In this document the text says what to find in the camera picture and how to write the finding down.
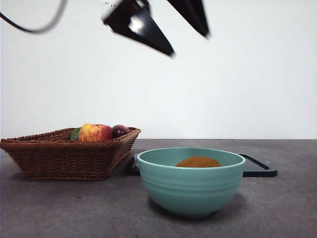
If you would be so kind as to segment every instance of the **dark red plum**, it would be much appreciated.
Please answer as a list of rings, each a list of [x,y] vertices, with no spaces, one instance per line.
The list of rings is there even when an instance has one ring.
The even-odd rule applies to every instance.
[[[118,137],[123,136],[125,134],[128,134],[130,132],[131,132],[131,130],[124,125],[115,125],[112,128],[112,137],[118,138]]]

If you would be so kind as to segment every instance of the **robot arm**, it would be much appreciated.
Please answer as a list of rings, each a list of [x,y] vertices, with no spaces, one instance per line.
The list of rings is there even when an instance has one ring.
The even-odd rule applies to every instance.
[[[191,26],[203,36],[209,33],[202,0],[167,0]],[[65,9],[67,0],[61,0],[53,20],[41,29],[27,29],[14,23],[0,12],[0,17],[12,26],[28,33],[44,33],[51,30]],[[148,45],[169,56],[174,50],[151,17],[147,0],[103,1],[102,21],[114,33]]]

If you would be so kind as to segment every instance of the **gray table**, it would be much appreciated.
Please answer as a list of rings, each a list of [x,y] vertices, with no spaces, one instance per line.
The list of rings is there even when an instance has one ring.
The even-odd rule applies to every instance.
[[[28,181],[1,154],[2,238],[315,238],[317,140],[138,139],[132,154],[161,147],[244,153],[278,168],[273,178],[243,178],[221,210],[201,219],[169,214],[122,162],[104,181]]]

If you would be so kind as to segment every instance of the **black cable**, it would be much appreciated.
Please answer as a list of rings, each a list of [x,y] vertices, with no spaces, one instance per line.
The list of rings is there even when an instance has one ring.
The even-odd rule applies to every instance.
[[[59,8],[58,8],[57,13],[56,13],[55,17],[53,18],[53,20],[47,26],[45,26],[45,27],[43,27],[41,29],[32,30],[32,29],[27,29],[27,28],[24,28],[22,26],[19,26],[18,24],[14,23],[9,18],[7,18],[5,15],[3,15],[1,12],[0,12],[0,17],[3,20],[5,20],[7,23],[9,23],[10,25],[14,26],[15,28],[17,28],[17,29],[19,29],[21,31],[34,33],[34,34],[44,33],[46,31],[51,30],[57,24],[57,22],[59,21],[61,15],[62,15],[62,13],[63,13],[63,11],[65,9],[66,3],[67,3],[67,0],[61,0]]]

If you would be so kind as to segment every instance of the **black cutting board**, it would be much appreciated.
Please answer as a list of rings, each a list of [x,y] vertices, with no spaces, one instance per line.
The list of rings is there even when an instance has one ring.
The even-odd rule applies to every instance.
[[[271,163],[265,163],[251,156],[240,154],[246,159],[243,177],[274,177],[277,176],[277,169]],[[126,173],[139,176],[137,154],[135,154],[126,166]]]

